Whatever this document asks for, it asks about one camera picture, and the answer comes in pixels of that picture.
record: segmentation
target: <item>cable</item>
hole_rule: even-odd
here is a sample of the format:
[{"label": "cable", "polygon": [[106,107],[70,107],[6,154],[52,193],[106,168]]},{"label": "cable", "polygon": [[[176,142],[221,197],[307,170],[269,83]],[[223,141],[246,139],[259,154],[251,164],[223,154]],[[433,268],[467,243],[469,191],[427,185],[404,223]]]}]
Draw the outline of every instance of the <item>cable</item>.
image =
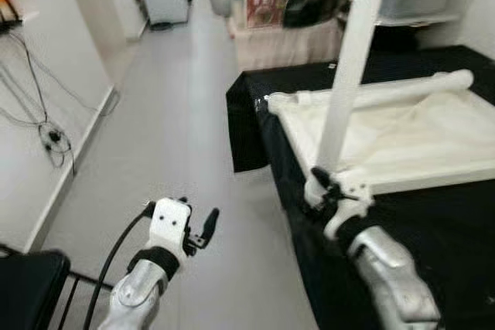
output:
[{"label": "cable", "polygon": [[[24,39],[22,39],[20,36],[17,36],[13,32],[10,32],[9,35],[15,39],[18,43],[22,45],[24,50],[26,51],[26,57],[29,65],[29,70],[31,72],[32,78],[35,81],[36,85],[36,90],[38,92],[39,96],[39,102],[41,103],[41,106],[37,104],[37,102],[21,87],[21,85],[15,80],[14,76],[10,73],[9,69],[7,66],[5,66],[4,63],[0,62],[0,66],[2,69],[5,71],[7,74],[8,78],[15,84],[17,89],[20,90],[20,92],[31,102],[33,106],[36,106],[36,108],[40,109],[43,112],[44,115],[44,121],[37,121],[34,114],[29,110],[29,108],[26,106],[24,101],[21,99],[21,97],[12,89],[10,86],[9,82],[5,78],[5,76],[0,73],[0,77],[2,78],[2,82],[4,85],[7,87],[7,89],[10,91],[10,93],[14,96],[14,98],[18,101],[19,105],[21,108],[25,111],[26,115],[31,119],[31,121],[24,121],[22,119],[18,119],[17,117],[14,117],[12,114],[10,114],[7,110],[4,108],[0,107],[0,114],[7,118],[7,120],[11,121],[11,123],[18,125],[18,126],[24,126],[24,127],[37,127],[38,128],[38,135],[39,139],[41,141],[42,146],[45,148],[48,158],[54,168],[62,168],[63,164],[65,163],[66,160],[66,155],[70,153],[70,156],[72,158],[72,174],[73,176],[76,175],[76,166],[75,166],[75,159],[74,159],[74,153],[72,150],[72,144],[70,142],[70,139],[67,137],[65,134],[65,131],[60,128],[60,126],[56,125],[53,123],[51,120],[49,120],[49,115],[48,111],[46,110],[46,105],[45,101],[43,98],[43,93],[41,91],[41,86],[39,85],[39,81],[36,76],[36,72],[32,66],[32,57],[31,57],[31,52],[29,51],[26,42]],[[55,133],[56,139],[51,138],[51,134]],[[60,156],[60,161],[57,162],[55,159],[54,155],[59,155]]]},{"label": "cable", "polygon": [[24,121],[18,119],[14,115],[10,114],[5,108],[0,107],[0,115],[10,121],[12,124],[17,125],[19,127],[24,128],[35,128],[39,125],[39,123],[33,123],[31,121]]},{"label": "cable", "polygon": [[104,279],[105,279],[105,276],[108,272],[108,268],[110,267],[110,264],[111,264],[112,260],[114,259],[115,254],[117,253],[118,248],[122,245],[125,237],[129,234],[129,232],[131,232],[132,228],[134,228],[134,226],[139,222],[139,220],[141,220],[141,218],[146,216],[146,213],[148,213],[148,212],[149,212],[148,207],[146,207],[142,212],[140,212],[138,214],[138,216],[136,216],[132,220],[132,222],[130,222],[128,224],[127,227],[125,227],[124,232],[122,232],[122,234],[118,238],[115,245],[111,248],[111,251],[108,254],[108,257],[107,257],[103,267],[101,268],[100,277],[98,278],[98,282],[97,282],[96,286],[94,287],[93,295],[91,296],[90,306],[87,309],[86,319],[84,320],[84,327],[83,327],[84,330],[89,330],[89,328],[90,328],[91,319],[93,318],[94,307],[96,306],[96,302],[98,300],[98,295],[100,294],[101,286],[102,286]]},{"label": "cable", "polygon": [[[9,32],[9,36],[13,40],[15,40],[17,43],[19,43],[22,46],[26,47],[26,42],[24,41],[24,39],[20,35],[15,34],[14,32]],[[62,90],[65,93],[67,93],[69,96],[71,96],[81,107],[86,108],[87,110],[90,110],[90,111],[95,111],[95,112],[98,111],[98,109],[96,107],[92,107],[89,104],[87,104],[84,101],[84,99],[79,94],[73,92],[64,83],[62,83],[62,81],[53,73],[53,71],[47,65],[45,65],[41,60],[39,60],[39,58],[32,51],[29,51],[29,53],[31,54],[32,61],[46,75],[48,75],[49,77],[51,77],[53,79],[53,81],[55,81],[55,83],[57,83],[59,85],[59,87],[62,88]],[[113,104],[112,107],[107,110],[107,112],[105,112],[105,113],[99,113],[99,116],[101,116],[101,117],[107,117],[107,116],[111,115],[114,112],[114,109],[117,107],[117,105],[118,105],[118,103],[119,103],[119,101],[121,99],[121,95],[120,95],[119,92],[116,91],[114,93],[114,95],[117,96],[117,100],[115,101],[115,104]]]},{"label": "cable", "polygon": [[[13,32],[9,32],[9,35],[14,36],[15,34]],[[18,39],[18,41],[20,41],[20,43],[24,47],[24,50],[26,51],[28,66],[29,66],[29,69],[31,70],[32,79],[34,80],[34,83],[36,85],[36,91],[38,92],[39,102],[41,103],[41,107],[43,108],[43,114],[45,115],[45,122],[47,122],[48,121],[48,112],[46,111],[45,100],[43,99],[43,95],[41,94],[41,86],[39,85],[38,77],[36,76],[36,72],[35,72],[34,68],[32,67],[31,52],[29,51],[26,43],[24,42],[24,40],[22,38],[18,37],[17,39]]]}]

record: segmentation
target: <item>black chair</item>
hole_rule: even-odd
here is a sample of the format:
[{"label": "black chair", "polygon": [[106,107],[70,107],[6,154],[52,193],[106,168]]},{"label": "black chair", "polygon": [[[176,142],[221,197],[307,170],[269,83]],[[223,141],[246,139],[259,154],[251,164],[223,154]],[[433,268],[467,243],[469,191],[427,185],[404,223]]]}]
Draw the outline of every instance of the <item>black chair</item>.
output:
[{"label": "black chair", "polygon": [[0,327],[48,328],[70,272],[70,260],[55,250],[0,257]]}]

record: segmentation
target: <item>black fabric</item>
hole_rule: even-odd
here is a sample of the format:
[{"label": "black fabric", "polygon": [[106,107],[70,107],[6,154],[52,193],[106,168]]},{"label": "black fabric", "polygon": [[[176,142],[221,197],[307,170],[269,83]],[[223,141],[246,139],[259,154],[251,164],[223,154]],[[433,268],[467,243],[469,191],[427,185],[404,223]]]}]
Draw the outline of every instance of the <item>black fabric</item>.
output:
[{"label": "black fabric", "polygon": [[48,328],[69,269],[57,251],[0,258],[0,327]]},{"label": "black fabric", "polygon": [[[495,64],[464,46],[372,52],[364,83],[459,69],[472,70],[471,90],[495,104]],[[328,63],[243,73],[233,86],[240,96],[232,100],[227,94],[234,168],[271,165],[319,327],[380,328],[370,294],[353,265],[302,214],[304,176],[278,118],[268,113],[263,100],[275,91],[330,88],[334,73]],[[232,107],[243,113],[242,120],[230,115]],[[237,130],[244,134],[242,144]],[[411,251],[447,328],[495,328],[495,181],[382,195],[376,201],[368,222],[382,225]]]}]

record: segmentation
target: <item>baseboard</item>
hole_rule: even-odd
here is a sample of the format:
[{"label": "baseboard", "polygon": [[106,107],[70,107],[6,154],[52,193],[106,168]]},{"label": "baseboard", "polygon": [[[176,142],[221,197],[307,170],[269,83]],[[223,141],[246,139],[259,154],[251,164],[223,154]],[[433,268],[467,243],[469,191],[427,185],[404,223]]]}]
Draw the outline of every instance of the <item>baseboard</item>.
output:
[{"label": "baseboard", "polygon": [[[112,99],[117,91],[110,87],[108,92],[105,95],[105,98],[100,104],[98,111],[94,114],[91,119],[90,125],[88,126],[84,136],[81,140],[79,148],[74,152],[74,164],[76,168],[79,168],[79,164],[83,161],[85,155],[87,154],[87,150],[90,147],[90,144],[94,138],[94,135],[97,132],[97,129],[100,127],[101,121],[103,117],[101,116],[102,112],[106,112],[106,110],[110,107]],[[63,170],[63,176],[59,180],[56,185],[55,191],[49,199],[49,202],[46,204],[45,209],[41,213],[41,217],[36,222],[34,230],[31,232],[29,239],[24,246],[23,252],[28,253],[32,251],[40,250],[43,242],[45,241],[46,235],[50,230],[52,222],[55,220],[55,216],[62,205],[63,200],[67,196],[67,193],[70,190],[70,187],[73,182],[73,174],[72,174],[72,166],[71,164],[67,164],[67,166]]]},{"label": "baseboard", "polygon": [[142,26],[138,33],[135,36],[128,36],[126,39],[128,43],[135,43],[138,42],[141,39],[141,36],[143,32],[146,30],[146,26],[148,25],[149,19],[145,19],[145,21],[142,23]]}]

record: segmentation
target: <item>gray floor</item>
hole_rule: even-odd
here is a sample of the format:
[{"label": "gray floor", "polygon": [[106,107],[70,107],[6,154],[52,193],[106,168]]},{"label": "gray floor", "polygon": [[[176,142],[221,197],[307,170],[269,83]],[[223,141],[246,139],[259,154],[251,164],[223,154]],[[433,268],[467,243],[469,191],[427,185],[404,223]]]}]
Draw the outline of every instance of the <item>gray floor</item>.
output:
[{"label": "gray floor", "polygon": [[[270,170],[232,172],[224,97],[236,77],[233,43],[208,0],[193,1],[187,25],[144,35],[121,102],[97,133],[44,245],[96,277],[143,200],[187,195],[194,230],[220,208],[211,245],[174,278],[153,329],[316,328]],[[148,225],[141,222],[126,240],[110,282],[142,247]],[[82,327],[89,297],[83,285],[66,328]],[[60,313],[61,303],[52,328]]]}]

